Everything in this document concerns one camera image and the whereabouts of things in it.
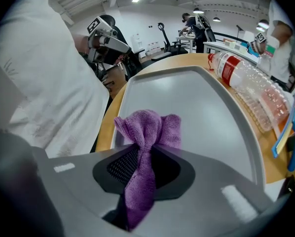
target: bottle label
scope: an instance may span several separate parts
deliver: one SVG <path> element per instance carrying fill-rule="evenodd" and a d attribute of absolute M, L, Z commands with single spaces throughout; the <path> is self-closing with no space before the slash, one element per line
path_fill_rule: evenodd
<path fill-rule="evenodd" d="M 265 53 L 267 55 L 269 55 L 270 57 L 273 57 L 274 56 L 274 53 L 275 53 L 276 49 L 270 45 L 267 45 L 266 46 L 266 50 L 265 50 Z"/>
<path fill-rule="evenodd" d="M 234 56 L 231 53 L 226 53 L 224 56 L 222 56 L 219 62 L 219 66 L 217 69 L 218 77 L 222 78 L 222 80 L 230 86 L 232 73 L 237 64 L 239 64 L 239 62 L 241 61 L 241 58 Z"/>

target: white shirt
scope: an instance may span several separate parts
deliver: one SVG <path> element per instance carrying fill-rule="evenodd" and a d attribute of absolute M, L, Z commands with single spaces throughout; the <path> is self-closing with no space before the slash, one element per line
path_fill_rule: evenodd
<path fill-rule="evenodd" d="M 44 148 L 49 158 L 90 152 L 109 93 L 48 0 L 17 0 L 3 18 L 0 68 L 23 96 L 9 132 Z"/>
<path fill-rule="evenodd" d="M 276 0 L 271 0 L 269 5 L 269 28 L 267 31 L 267 36 L 270 36 L 274 31 L 278 21 L 281 21 L 293 30 L 293 25 L 286 13 L 279 6 Z M 271 71 L 270 74 L 276 79 L 283 81 L 285 83 L 289 80 L 289 57 L 291 52 L 291 40 L 282 44 L 274 53 L 271 59 Z"/>

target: gray tray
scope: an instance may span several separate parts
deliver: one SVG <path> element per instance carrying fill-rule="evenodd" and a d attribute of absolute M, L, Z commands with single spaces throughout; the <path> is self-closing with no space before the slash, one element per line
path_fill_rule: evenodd
<path fill-rule="evenodd" d="M 205 69 L 187 66 L 132 77 L 118 115 L 126 118 L 143 109 L 179 115 L 183 150 L 220 160 L 264 188 L 254 131 L 232 95 Z M 115 129 L 111 148 L 126 144 Z"/>

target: purple towel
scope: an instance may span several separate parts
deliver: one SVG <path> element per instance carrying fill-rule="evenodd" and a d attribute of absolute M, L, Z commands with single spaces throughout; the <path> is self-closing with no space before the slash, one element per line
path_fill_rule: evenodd
<path fill-rule="evenodd" d="M 128 140 L 139 145 L 138 168 L 124 190 L 129 230 L 133 230 L 153 206 L 155 175 L 150 150 L 159 144 L 180 148 L 181 118 L 170 114 L 160 117 L 151 110 L 136 111 L 129 117 L 116 117 L 114 125 Z"/>

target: person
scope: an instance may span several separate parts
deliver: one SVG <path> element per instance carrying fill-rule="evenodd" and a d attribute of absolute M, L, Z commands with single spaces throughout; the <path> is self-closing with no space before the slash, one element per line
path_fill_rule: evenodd
<path fill-rule="evenodd" d="M 0 23 L 1 99 L 10 87 L 19 98 L 0 129 L 49 158 L 89 153 L 109 100 L 77 49 L 89 51 L 87 37 L 72 36 L 48 0 L 17 0 Z"/>
<path fill-rule="evenodd" d="M 291 52 L 291 40 L 294 34 L 293 25 L 286 13 L 276 0 L 271 0 L 269 4 L 269 28 L 267 37 L 273 36 L 279 41 L 279 48 L 274 52 L 270 62 L 271 79 L 277 82 L 283 89 L 289 80 L 289 57 Z M 266 48 L 266 41 L 260 44 L 259 50 L 254 51 L 263 54 Z"/>
<path fill-rule="evenodd" d="M 188 27 L 191 27 L 191 29 L 195 33 L 195 43 L 197 46 L 196 53 L 203 53 L 203 50 L 204 50 L 203 42 L 206 41 L 204 29 L 201 30 L 197 27 L 196 18 L 194 16 L 191 16 L 189 13 L 184 13 L 182 17 L 183 17 L 183 22 L 186 22 L 186 25 L 179 32 L 179 36 L 181 36 L 183 32 L 187 30 Z"/>

